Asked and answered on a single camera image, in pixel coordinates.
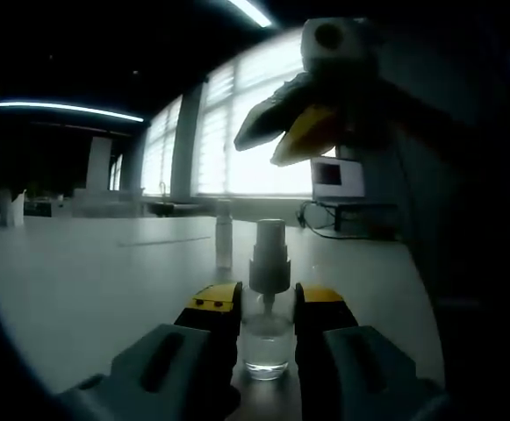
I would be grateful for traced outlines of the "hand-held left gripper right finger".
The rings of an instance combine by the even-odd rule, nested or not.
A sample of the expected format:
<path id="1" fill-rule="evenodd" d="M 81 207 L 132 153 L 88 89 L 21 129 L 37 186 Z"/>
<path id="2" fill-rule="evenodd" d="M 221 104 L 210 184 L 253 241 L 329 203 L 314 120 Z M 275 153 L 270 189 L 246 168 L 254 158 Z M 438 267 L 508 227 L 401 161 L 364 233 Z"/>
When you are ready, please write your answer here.
<path id="1" fill-rule="evenodd" d="M 304 420 L 450 420 L 452 400 L 412 358 L 359 325 L 343 298 L 295 287 L 295 361 Z"/>

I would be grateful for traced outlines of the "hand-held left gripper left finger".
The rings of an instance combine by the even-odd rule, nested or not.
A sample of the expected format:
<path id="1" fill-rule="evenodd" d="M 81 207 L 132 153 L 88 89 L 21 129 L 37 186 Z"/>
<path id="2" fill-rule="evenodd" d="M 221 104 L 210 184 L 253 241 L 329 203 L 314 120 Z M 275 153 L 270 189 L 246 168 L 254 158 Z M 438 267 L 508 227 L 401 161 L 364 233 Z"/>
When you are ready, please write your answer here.
<path id="1" fill-rule="evenodd" d="M 239 282 L 200 290 L 172 324 L 118 354 L 107 375 L 58 395 L 73 420 L 224 420 L 241 403 L 232 384 L 241 328 Z"/>

